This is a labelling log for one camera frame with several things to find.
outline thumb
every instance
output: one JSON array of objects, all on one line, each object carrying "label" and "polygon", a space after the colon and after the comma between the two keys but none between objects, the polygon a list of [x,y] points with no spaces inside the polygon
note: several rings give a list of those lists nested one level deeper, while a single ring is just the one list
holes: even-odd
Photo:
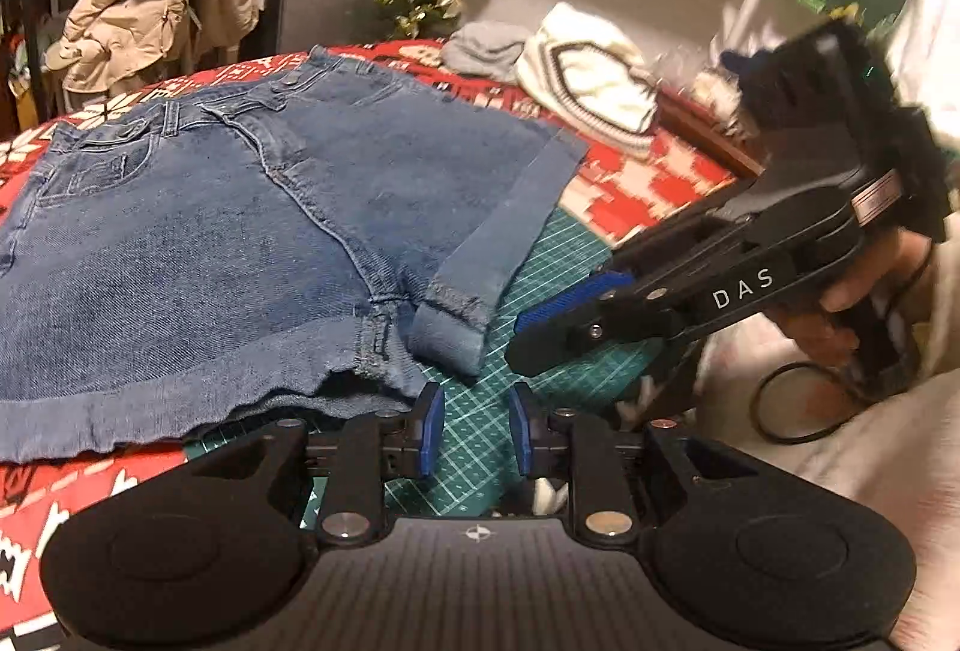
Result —
[{"label": "thumb", "polygon": [[824,291],[820,306],[829,313],[838,313],[853,307],[893,269],[900,246],[899,229],[891,229],[877,237],[877,240],[868,245],[867,250],[853,260],[843,277]]}]

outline metal screw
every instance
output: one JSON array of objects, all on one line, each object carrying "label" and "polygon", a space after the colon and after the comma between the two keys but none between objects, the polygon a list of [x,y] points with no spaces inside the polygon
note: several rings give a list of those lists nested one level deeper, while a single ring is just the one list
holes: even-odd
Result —
[{"label": "metal screw", "polygon": [[587,529],[605,538],[625,535],[632,529],[634,522],[625,512],[601,510],[587,516]]},{"label": "metal screw", "polygon": [[335,512],[325,517],[320,526],[330,536],[352,539],[366,533],[370,529],[370,522],[358,512]]}]

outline folded gray garment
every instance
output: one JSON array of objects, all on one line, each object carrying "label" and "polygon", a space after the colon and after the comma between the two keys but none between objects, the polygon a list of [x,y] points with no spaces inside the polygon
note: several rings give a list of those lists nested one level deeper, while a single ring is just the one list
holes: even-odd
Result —
[{"label": "folded gray garment", "polygon": [[516,82],[514,64],[530,31],[509,23],[467,23],[440,50],[443,64],[457,74]]}]

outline white knit sweater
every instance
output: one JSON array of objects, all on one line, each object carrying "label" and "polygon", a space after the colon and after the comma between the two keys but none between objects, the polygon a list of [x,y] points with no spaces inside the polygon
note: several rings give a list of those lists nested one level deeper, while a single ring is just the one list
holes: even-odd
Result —
[{"label": "white knit sweater", "polygon": [[[960,227],[958,216],[952,219],[952,229]],[[717,334],[700,368],[697,421],[704,434],[873,508],[907,536],[918,577],[893,635],[904,651],[960,648],[960,232],[951,234],[934,256],[934,311],[917,384],[860,413],[832,437],[770,445],[752,430],[747,406],[757,384],[803,358],[764,317]],[[817,428],[818,415],[835,421],[837,391],[815,373],[796,376],[805,398],[819,397],[819,409],[805,413],[808,431]],[[794,416],[796,390],[784,390],[794,400]],[[776,396],[773,391],[768,397]],[[775,420],[776,399],[768,406],[764,420]]]}]

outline blue denim shorts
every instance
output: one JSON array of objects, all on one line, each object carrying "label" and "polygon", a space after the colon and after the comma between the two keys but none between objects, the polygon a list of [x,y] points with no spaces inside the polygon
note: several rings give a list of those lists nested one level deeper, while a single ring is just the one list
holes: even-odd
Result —
[{"label": "blue denim shorts", "polygon": [[320,49],[62,122],[0,226],[0,461],[277,406],[406,409],[415,357],[476,373],[583,151]]}]

